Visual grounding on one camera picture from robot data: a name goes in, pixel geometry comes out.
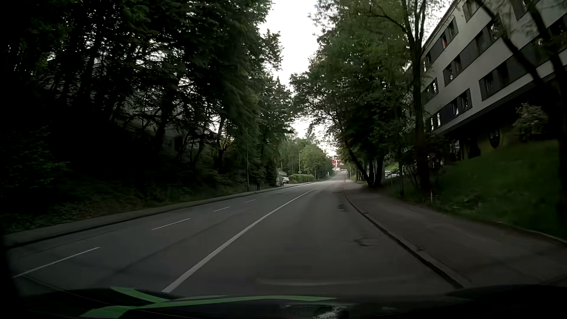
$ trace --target hedge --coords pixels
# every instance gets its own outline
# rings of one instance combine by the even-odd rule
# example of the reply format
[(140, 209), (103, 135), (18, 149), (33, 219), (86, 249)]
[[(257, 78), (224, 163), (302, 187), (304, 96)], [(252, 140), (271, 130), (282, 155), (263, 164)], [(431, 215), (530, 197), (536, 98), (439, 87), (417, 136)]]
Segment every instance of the hedge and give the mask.
[(289, 176), (290, 181), (296, 181), (298, 183), (314, 182), (315, 177), (308, 174), (292, 174)]

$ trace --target sidewalk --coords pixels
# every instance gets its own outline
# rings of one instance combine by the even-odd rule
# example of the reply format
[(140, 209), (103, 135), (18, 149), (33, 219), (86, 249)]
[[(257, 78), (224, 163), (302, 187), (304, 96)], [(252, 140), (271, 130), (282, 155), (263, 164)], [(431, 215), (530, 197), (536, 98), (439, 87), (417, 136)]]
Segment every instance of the sidewalk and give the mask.
[(567, 245), (444, 215), (345, 183), (347, 199), (412, 254), (467, 287), (567, 286)]

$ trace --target shrub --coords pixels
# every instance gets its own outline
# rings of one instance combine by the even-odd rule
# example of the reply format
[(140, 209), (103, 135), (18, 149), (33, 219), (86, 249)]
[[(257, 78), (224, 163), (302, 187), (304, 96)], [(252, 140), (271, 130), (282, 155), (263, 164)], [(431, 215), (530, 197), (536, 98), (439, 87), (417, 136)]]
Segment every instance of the shrub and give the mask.
[(512, 126), (522, 141), (537, 139), (545, 134), (548, 116), (540, 106), (522, 103), (516, 113), (519, 118)]
[(292, 174), (289, 176), (290, 181), (296, 181), (298, 183), (314, 182), (315, 177), (309, 174)]

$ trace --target pole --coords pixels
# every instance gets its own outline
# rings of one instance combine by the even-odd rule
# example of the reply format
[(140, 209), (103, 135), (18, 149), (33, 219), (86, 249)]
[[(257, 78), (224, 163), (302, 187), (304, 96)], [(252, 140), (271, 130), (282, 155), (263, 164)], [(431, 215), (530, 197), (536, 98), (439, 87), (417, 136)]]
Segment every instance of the pole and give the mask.
[(246, 128), (246, 191), (250, 192), (250, 175), (248, 173), (248, 128)]

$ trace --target car hood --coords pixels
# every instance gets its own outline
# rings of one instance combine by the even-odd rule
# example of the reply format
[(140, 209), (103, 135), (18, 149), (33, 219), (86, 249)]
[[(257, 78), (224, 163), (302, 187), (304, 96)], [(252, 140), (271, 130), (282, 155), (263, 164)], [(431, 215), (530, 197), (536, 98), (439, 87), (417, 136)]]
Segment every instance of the car hood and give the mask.
[(567, 288), (540, 285), (495, 286), (434, 296), (177, 296), (143, 289), (112, 287), (58, 291), (26, 297), (26, 306), (42, 317), (347, 319), (383, 315), (445, 314), (477, 317), (536, 306), (561, 306)]

